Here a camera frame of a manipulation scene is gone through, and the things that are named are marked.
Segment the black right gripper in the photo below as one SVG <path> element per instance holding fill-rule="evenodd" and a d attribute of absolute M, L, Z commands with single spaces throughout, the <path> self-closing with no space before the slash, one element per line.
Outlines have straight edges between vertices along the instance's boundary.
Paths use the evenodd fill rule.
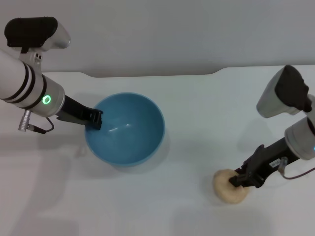
<path fill-rule="evenodd" d="M 285 138 L 282 138 L 268 147 L 260 145 L 243 165 L 236 169 L 235 175 L 229 179 L 234 187 L 251 187 L 260 188 L 266 181 L 267 177 L 278 170 L 277 162 L 286 157 L 288 164 L 297 161 L 299 158 L 290 150 Z"/>

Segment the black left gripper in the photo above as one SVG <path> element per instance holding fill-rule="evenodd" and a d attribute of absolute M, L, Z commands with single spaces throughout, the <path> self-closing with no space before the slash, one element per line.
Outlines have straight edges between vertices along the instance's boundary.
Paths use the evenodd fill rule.
<path fill-rule="evenodd" d="M 89 126 L 100 130 L 103 111 L 82 105 L 74 99 L 65 96 L 61 109 L 56 113 L 57 119 L 65 122 Z"/>

